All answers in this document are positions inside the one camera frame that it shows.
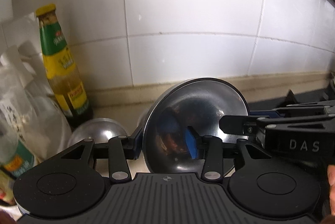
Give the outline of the person right hand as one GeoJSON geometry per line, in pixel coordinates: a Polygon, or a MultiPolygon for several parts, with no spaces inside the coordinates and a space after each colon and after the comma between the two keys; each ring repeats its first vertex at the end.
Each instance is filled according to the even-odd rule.
{"type": "Polygon", "coordinates": [[[335,165],[328,166],[328,182],[329,182],[329,203],[331,215],[326,216],[320,223],[321,224],[334,224],[335,223],[335,165]]]}

